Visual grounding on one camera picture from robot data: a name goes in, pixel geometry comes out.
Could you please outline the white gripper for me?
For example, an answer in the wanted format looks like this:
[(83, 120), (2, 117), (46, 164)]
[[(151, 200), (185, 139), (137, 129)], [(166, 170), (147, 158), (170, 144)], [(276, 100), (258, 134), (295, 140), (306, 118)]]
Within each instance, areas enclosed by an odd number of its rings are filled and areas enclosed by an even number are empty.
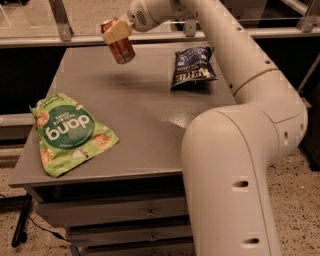
[[(127, 16), (138, 32), (147, 32), (159, 25), (158, 0), (133, 0)], [(123, 18), (114, 18), (101, 25), (101, 34), (107, 45), (128, 38), (132, 33), (130, 24)]]

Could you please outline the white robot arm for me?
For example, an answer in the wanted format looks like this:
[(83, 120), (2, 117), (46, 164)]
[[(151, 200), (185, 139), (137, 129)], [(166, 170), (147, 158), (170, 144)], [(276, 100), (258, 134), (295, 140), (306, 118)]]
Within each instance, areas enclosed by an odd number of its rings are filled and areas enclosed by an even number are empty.
[(281, 256), (266, 170), (297, 148), (308, 114), (290, 82), (220, 0), (133, 0), (111, 43), (192, 15), (235, 99), (186, 128), (182, 168), (196, 256)]

